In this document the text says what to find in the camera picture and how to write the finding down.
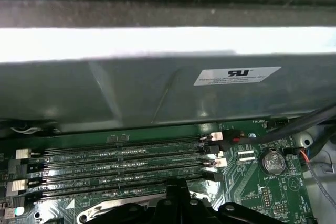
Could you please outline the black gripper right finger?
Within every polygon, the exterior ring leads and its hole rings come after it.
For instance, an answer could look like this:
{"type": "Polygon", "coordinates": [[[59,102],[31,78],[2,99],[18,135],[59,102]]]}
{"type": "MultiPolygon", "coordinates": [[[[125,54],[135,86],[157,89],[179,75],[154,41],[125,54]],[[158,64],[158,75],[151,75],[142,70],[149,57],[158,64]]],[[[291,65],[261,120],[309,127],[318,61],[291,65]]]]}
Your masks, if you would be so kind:
{"type": "Polygon", "coordinates": [[[237,203],[224,203],[217,210],[192,198],[186,180],[180,180],[180,206],[185,223],[275,224],[281,221],[237,203]]]}

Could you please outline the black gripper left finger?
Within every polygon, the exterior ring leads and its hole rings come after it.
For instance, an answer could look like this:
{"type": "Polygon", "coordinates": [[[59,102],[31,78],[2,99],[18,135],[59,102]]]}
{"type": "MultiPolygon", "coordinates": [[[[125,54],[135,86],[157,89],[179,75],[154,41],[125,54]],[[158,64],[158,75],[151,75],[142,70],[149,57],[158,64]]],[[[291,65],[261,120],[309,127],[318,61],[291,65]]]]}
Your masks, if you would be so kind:
{"type": "Polygon", "coordinates": [[[160,199],[154,207],[144,209],[136,203],[127,203],[114,207],[90,223],[177,223],[180,199],[178,197],[182,180],[168,179],[166,197],[160,199]]]}

